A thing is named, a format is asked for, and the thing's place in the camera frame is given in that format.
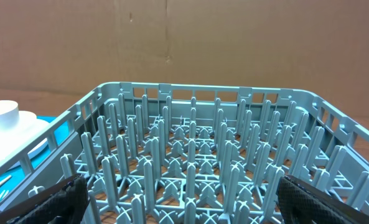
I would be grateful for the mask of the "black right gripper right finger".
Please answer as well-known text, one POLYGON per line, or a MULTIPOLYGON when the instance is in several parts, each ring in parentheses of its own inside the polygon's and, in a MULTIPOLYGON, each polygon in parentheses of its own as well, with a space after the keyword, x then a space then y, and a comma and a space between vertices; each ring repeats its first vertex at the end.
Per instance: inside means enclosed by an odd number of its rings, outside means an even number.
POLYGON ((292 175, 280 178, 276 195, 285 224, 369 224, 369 215, 292 175))

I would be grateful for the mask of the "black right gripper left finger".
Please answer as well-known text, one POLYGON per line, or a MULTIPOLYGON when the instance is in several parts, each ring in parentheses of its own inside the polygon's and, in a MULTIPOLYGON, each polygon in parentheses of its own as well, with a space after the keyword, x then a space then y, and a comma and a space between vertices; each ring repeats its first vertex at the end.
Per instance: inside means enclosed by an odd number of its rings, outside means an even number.
POLYGON ((80 223, 87 207, 87 181, 75 174, 1 212, 0 223, 80 223))

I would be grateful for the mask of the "pale green cup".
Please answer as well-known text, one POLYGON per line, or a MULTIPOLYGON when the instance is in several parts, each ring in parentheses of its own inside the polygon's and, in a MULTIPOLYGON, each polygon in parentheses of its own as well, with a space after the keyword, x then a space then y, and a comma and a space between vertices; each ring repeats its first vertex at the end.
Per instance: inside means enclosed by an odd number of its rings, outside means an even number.
POLYGON ((12 100, 0 100, 0 131, 12 129, 18 122, 18 103, 12 100))

